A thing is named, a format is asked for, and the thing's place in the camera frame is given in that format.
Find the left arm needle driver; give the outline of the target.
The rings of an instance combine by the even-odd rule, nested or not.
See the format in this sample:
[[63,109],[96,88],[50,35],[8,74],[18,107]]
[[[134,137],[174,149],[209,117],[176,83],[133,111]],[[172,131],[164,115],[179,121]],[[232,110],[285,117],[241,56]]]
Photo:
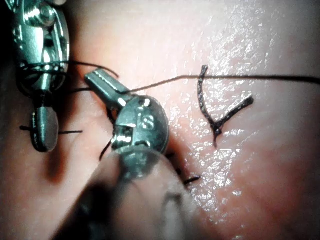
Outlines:
[[134,96],[118,113],[113,125],[111,148],[144,146],[161,154],[169,142],[169,123],[165,110],[153,97]]

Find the left arm needle driver jaw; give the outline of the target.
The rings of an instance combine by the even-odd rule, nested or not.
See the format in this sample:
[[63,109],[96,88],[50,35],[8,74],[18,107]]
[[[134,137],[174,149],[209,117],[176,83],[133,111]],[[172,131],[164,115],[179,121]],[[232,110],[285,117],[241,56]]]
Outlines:
[[129,91],[126,86],[103,69],[97,69],[92,73],[95,88],[99,89],[105,96],[119,97],[121,94],[126,94]]
[[92,71],[84,75],[85,83],[111,109],[122,109],[127,104],[123,92],[127,88],[106,71]]

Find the right arm needle driver jaw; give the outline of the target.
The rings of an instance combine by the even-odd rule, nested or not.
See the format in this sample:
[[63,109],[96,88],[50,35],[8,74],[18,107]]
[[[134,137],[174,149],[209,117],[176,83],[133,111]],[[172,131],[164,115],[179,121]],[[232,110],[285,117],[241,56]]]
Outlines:
[[53,109],[51,83],[54,77],[44,73],[34,85],[32,102],[34,112],[31,116],[31,141],[34,148],[41,153],[52,151],[58,141],[59,122]]

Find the right arm needle driver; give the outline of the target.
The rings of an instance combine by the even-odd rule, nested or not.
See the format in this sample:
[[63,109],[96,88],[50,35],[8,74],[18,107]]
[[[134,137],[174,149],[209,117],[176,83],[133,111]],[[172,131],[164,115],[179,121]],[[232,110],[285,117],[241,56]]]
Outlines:
[[17,84],[60,87],[64,83],[70,59],[64,4],[64,0],[6,1],[13,13]]

